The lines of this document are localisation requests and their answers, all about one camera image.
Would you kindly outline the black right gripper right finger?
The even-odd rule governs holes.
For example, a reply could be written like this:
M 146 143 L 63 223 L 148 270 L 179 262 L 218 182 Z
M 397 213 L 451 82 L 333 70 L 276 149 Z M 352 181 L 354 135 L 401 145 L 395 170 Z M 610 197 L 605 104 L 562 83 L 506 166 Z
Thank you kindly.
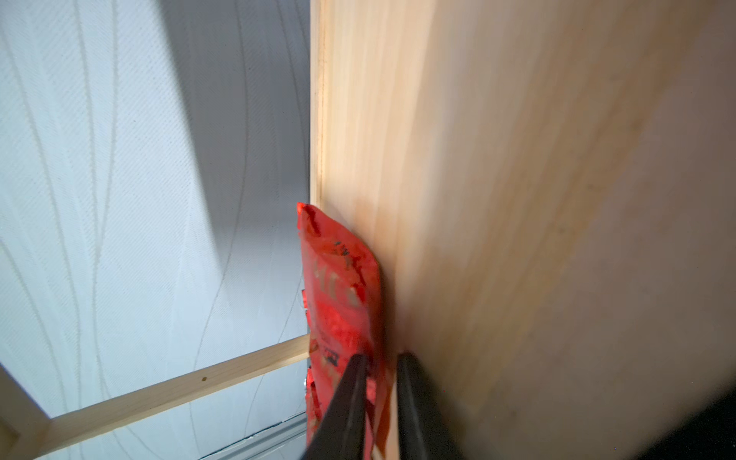
M 462 459 L 440 412 L 429 375 L 414 354 L 398 356 L 397 393 L 400 458 Z

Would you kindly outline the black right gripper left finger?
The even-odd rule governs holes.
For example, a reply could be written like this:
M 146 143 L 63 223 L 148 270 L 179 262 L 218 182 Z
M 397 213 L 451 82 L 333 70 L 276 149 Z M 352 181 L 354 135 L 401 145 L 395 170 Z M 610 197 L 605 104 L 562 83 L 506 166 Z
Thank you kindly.
M 302 459 L 364 458 L 366 373 L 368 357 L 354 355 L 333 395 L 327 413 Z

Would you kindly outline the red tea bag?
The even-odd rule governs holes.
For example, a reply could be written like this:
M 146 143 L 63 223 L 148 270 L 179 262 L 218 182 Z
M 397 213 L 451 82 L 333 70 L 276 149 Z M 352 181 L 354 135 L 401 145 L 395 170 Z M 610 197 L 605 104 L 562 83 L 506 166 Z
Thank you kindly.
M 305 414 L 307 416 L 306 424 L 306 445 L 310 446 L 314 435 L 316 435 L 322 420 L 322 411 L 318 399 L 316 383 L 312 368 L 309 367 L 305 381 Z
M 310 329 L 309 359 L 322 420 L 355 354 L 368 357 L 364 459 L 385 449 L 391 379 L 384 346 L 381 271 L 362 240 L 318 207 L 297 206 Z

